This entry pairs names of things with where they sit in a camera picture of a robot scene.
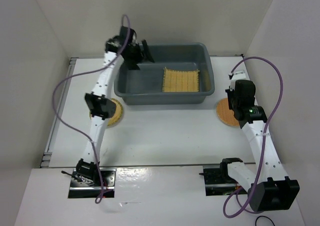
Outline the square bamboo mat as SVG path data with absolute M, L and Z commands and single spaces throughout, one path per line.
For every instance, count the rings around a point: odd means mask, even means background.
M 199 73 L 199 70 L 173 70 L 165 67 L 162 80 L 162 92 L 199 92 Z

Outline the round yellow bamboo tray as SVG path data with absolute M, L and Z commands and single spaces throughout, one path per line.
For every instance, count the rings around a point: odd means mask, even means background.
M 100 126 L 107 120 L 107 127 L 116 124 L 123 115 L 123 106 L 114 98 L 93 96 L 85 100 L 89 108 L 89 117 L 94 119 L 94 127 Z

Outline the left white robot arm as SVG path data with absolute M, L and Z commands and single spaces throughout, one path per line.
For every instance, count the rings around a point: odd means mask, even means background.
M 108 39 L 101 73 L 91 92 L 84 100 L 89 109 L 90 132 L 86 149 L 76 165 L 76 173 L 88 186 L 94 186 L 102 177 L 99 174 L 100 150 L 105 129 L 115 113 L 117 105 L 111 99 L 112 86 L 122 65 L 129 70 L 139 70 L 138 64 L 147 61 L 154 63 L 145 40 L 137 41 L 136 32 L 130 27 L 121 26 L 119 35 Z

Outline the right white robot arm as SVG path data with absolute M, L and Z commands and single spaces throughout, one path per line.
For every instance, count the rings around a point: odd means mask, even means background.
M 255 84 L 247 79 L 232 80 L 226 89 L 228 106 L 246 136 L 257 171 L 253 173 L 240 158 L 224 158 L 219 177 L 236 181 L 247 193 L 253 212 L 284 211 L 293 204 L 300 185 L 282 166 L 271 139 L 264 109 L 255 104 Z

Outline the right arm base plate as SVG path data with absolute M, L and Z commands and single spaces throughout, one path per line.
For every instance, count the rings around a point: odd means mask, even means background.
M 224 196 L 240 188 L 240 184 L 227 174 L 227 164 L 204 165 L 202 172 L 206 196 Z

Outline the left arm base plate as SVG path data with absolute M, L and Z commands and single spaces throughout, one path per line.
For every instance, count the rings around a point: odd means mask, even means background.
M 117 170 L 115 168 L 101 168 L 100 170 L 103 181 L 103 198 L 114 198 Z M 100 194 L 101 182 L 99 177 L 95 181 L 85 179 L 77 174 L 75 168 L 72 173 L 67 173 L 67 175 L 70 176 L 69 199 L 94 199 Z

